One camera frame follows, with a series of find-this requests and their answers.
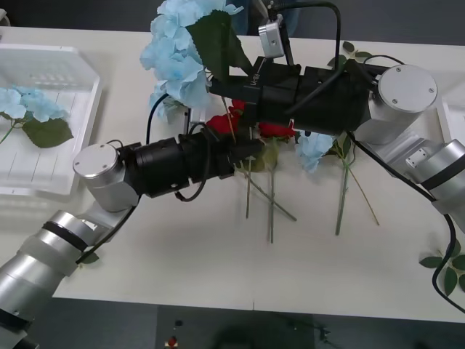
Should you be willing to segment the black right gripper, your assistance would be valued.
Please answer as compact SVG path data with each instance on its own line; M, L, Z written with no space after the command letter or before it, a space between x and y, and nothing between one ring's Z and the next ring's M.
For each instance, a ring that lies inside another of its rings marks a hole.
M278 64L271 58L258 57L250 78L230 76L220 81L213 77L210 93L243 101L250 122L284 124L283 113L295 103L301 70L300 64ZM249 88L243 88L248 82Z

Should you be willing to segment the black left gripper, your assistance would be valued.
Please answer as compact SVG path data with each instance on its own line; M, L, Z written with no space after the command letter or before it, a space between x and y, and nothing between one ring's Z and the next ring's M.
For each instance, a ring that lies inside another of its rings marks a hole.
M230 163L230 147L234 164L258 164L263 153L261 140L239 140L233 143L228 135L213 135L210 131L180 135L179 144L187 176L193 183L205 177L225 179L234 175Z

